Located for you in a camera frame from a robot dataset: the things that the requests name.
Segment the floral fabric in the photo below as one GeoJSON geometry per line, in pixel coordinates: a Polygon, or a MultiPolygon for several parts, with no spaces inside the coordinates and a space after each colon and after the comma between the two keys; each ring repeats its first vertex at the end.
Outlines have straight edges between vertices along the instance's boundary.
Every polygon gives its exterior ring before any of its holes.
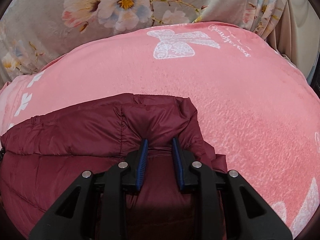
{"type": "Polygon", "coordinates": [[[220,21],[265,39],[287,0],[13,0],[0,21],[1,65],[33,74],[73,48],[156,25],[220,21]]]}

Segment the pink blanket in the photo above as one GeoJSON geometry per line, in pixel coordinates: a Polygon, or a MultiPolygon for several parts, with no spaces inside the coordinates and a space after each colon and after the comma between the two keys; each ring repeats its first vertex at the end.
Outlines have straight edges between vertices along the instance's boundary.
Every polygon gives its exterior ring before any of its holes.
{"type": "Polygon", "coordinates": [[[1,134],[34,115],[120,93],[190,97],[204,140],[227,155],[296,236],[319,205],[320,101],[249,31],[153,27],[82,45],[0,94],[1,134]]]}

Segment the pink flower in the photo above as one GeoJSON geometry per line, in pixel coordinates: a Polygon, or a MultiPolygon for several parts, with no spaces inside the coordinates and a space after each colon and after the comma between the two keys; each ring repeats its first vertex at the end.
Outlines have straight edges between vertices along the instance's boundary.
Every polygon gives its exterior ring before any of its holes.
{"type": "Polygon", "coordinates": [[[64,0],[62,20],[67,27],[77,27],[95,17],[101,0],[64,0]]]}

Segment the metal screw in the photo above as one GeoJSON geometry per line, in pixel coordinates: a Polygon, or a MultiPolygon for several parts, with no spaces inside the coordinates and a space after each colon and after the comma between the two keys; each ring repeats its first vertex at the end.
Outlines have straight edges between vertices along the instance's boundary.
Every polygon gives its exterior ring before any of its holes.
{"type": "Polygon", "coordinates": [[[238,173],[238,171],[231,170],[231,171],[229,171],[229,175],[233,178],[236,178],[236,177],[238,177],[239,173],[238,173]]]}
{"type": "Polygon", "coordinates": [[[121,169],[124,169],[124,168],[128,167],[128,163],[126,163],[126,162],[120,162],[120,163],[118,164],[118,167],[121,168],[121,169]]]}
{"type": "Polygon", "coordinates": [[[194,166],[195,168],[200,168],[202,166],[201,162],[193,162],[192,166],[194,166]]]}
{"type": "Polygon", "coordinates": [[[82,177],[88,178],[88,177],[90,177],[90,176],[91,176],[91,172],[90,172],[90,171],[84,171],[84,172],[82,172],[82,177]]]}

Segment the maroon puffer jacket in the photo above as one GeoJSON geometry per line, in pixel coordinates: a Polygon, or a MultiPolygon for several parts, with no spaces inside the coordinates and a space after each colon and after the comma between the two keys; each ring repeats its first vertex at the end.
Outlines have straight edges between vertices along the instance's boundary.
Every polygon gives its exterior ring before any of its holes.
{"type": "Polygon", "coordinates": [[[27,236],[82,171],[108,170],[147,138],[142,190],[127,196],[129,239],[192,239],[193,199],[179,193],[171,156],[177,135],[197,160],[227,171],[225,156],[203,141],[189,98],[121,94],[26,120],[1,136],[7,151],[0,169],[6,212],[27,236]]]}

